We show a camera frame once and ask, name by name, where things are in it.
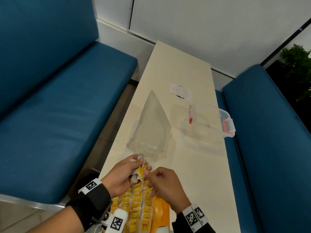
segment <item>hand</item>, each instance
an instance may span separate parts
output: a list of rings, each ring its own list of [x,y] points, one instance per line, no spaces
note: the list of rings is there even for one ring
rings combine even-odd
[[[134,154],[121,160],[103,179],[101,179],[101,182],[109,191],[111,199],[122,195],[128,188],[135,184],[131,183],[131,171],[132,169],[140,167],[144,162],[144,158],[136,160],[135,162],[130,161],[130,159],[137,159],[137,156],[137,154]]]
[[[146,170],[144,175],[149,180],[148,187],[153,187],[150,196],[164,199],[176,214],[191,205],[174,170],[159,167],[153,172]]]

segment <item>clear plastic container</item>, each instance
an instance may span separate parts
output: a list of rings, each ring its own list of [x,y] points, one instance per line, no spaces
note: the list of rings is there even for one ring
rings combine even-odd
[[[189,122],[185,124],[183,133],[196,140],[215,143],[224,137],[234,137],[235,126],[228,112],[194,102],[189,106]]]

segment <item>green plant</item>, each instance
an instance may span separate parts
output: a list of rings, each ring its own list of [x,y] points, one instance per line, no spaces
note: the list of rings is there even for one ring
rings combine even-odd
[[[294,44],[290,49],[283,49],[281,57],[286,69],[287,84],[296,101],[310,99],[311,97],[311,58],[310,51]]]

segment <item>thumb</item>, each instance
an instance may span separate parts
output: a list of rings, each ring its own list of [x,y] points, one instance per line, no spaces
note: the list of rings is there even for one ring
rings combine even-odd
[[[129,162],[128,165],[130,166],[131,169],[135,169],[140,167],[145,161],[145,158],[140,158],[136,160],[135,162]]]
[[[145,175],[145,180],[149,180],[155,186],[158,184],[158,182],[159,182],[158,177],[153,172],[145,170],[144,175]]]

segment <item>blue seat cushion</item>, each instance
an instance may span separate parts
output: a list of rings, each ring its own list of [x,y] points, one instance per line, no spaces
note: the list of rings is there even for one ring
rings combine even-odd
[[[0,122],[0,193],[45,204],[66,195],[137,60],[95,42]]]
[[[227,111],[223,94],[220,91],[216,90],[216,98],[218,107]],[[226,137],[225,145],[241,233],[258,233],[258,219],[235,139]]]
[[[98,38],[92,0],[0,0],[0,114]]]
[[[255,65],[223,88],[264,232],[310,232],[311,134]]]

